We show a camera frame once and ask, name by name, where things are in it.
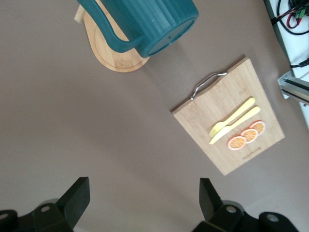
white surface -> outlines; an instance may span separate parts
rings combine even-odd
[[[278,1],[270,1],[273,12],[275,15],[277,15],[277,5]],[[280,6],[280,14],[286,12],[289,9],[288,6],[288,1],[287,0],[282,0],[281,1],[281,6]],[[286,24],[287,17],[283,18],[283,23]],[[279,30],[282,35],[282,39],[288,54],[288,58],[291,64],[296,65],[299,64],[300,62],[306,60],[309,57],[309,33],[305,35],[292,35],[289,34],[280,23],[279,25]],[[303,32],[307,31],[309,29],[309,17],[304,17],[300,23],[300,25],[292,29],[293,32]],[[295,77],[300,78],[304,81],[309,82],[309,65],[303,68],[293,68],[293,72],[295,74]],[[303,111],[306,123],[309,128],[309,109],[308,106],[305,107],[304,104],[300,103],[300,107]]]

citrus slice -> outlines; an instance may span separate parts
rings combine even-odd
[[[246,138],[241,135],[234,136],[227,142],[227,146],[231,150],[239,150],[243,148],[245,145],[246,145]]]
[[[259,121],[255,121],[254,123],[252,123],[249,128],[253,128],[253,129],[256,129],[259,134],[258,136],[260,136],[261,134],[264,133],[265,129],[266,129],[266,124],[265,122],[259,120]]]
[[[245,137],[247,143],[249,144],[256,140],[257,136],[259,135],[259,131],[254,128],[249,128],[244,130],[240,135]]]

gray table surface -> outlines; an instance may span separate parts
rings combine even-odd
[[[74,0],[0,2],[0,208],[20,215],[89,176],[91,202],[76,231],[191,231],[198,185],[257,217],[309,228],[309,132],[277,78],[288,61],[263,1],[196,0],[200,17],[132,73],[93,55]],[[286,138],[223,176],[170,111],[209,73],[249,57]]]

round wooden board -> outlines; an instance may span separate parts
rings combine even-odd
[[[101,1],[97,1],[97,3],[110,21],[116,35],[120,39],[128,41],[127,37],[123,34]],[[100,29],[87,12],[84,14],[84,23],[93,53],[95,54],[96,58],[110,70],[120,73],[132,72],[141,68],[149,60],[149,58],[140,57],[135,49],[131,49],[130,51],[124,53],[113,51],[107,45]]]

teal pitcher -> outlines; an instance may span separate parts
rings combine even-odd
[[[116,52],[135,48],[143,58],[172,44],[195,23],[192,0],[101,0],[129,41],[119,39],[95,0],[77,0]]]

